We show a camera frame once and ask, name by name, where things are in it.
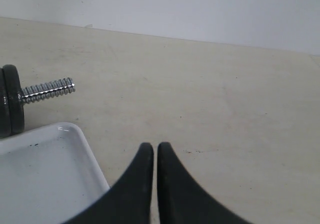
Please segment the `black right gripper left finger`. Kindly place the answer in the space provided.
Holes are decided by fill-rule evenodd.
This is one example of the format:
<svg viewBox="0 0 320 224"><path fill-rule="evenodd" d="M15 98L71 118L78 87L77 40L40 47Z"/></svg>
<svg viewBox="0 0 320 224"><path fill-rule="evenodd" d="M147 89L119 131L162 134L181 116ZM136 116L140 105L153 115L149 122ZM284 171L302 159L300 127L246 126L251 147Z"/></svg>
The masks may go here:
<svg viewBox="0 0 320 224"><path fill-rule="evenodd" d="M118 181L66 223L150 223L154 151L142 143Z"/></svg>

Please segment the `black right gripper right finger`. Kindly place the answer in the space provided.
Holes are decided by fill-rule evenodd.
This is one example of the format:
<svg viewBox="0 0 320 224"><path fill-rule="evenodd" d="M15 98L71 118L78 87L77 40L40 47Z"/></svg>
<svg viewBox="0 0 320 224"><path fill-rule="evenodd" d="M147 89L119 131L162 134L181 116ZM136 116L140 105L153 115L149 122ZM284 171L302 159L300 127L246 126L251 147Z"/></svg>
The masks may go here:
<svg viewBox="0 0 320 224"><path fill-rule="evenodd" d="M160 223L248 223L193 179L169 142L160 143L157 150Z"/></svg>

